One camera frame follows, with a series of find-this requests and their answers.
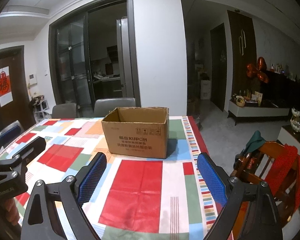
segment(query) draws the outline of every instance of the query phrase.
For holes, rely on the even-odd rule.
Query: human hand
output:
[[[15,226],[19,221],[19,211],[17,209],[14,198],[10,198],[3,203],[3,208],[7,211],[6,218],[7,220]]]

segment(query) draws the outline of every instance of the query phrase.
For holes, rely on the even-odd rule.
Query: colorful patchwork tablecloth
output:
[[[0,159],[11,158],[37,136],[47,146],[28,165],[28,191],[16,197],[20,224],[37,180],[48,184],[76,175],[97,152],[106,155],[107,167],[82,208],[102,240],[202,240],[216,219],[216,204],[196,168],[200,152],[188,117],[170,117],[165,160],[111,154],[99,118],[43,120]],[[62,204],[56,206],[67,238],[75,239]]]

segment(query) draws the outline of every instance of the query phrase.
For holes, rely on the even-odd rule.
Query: red scarf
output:
[[[298,150],[294,146],[289,146],[286,144],[284,148],[286,149],[286,153],[281,154],[274,160],[274,163],[272,164],[265,181],[268,183],[272,194],[275,195],[284,178],[287,176],[289,170],[292,168],[295,159],[298,158],[296,198],[294,207],[294,211],[296,211],[300,205],[300,155],[298,155]]]

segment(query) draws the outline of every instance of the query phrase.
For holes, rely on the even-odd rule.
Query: poster on door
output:
[[[7,66],[0,69],[0,107],[12,101],[9,67]]]

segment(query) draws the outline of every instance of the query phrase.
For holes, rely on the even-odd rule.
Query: doorway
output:
[[[56,104],[76,103],[78,117],[93,117],[101,98],[134,97],[140,106],[132,1],[97,0],[50,25]]]
[[[29,107],[23,46],[0,50],[0,131],[19,120],[25,130],[35,124]]]
[[[227,46],[225,25],[222,23],[210,31],[212,80],[211,101],[223,111],[227,84]]]

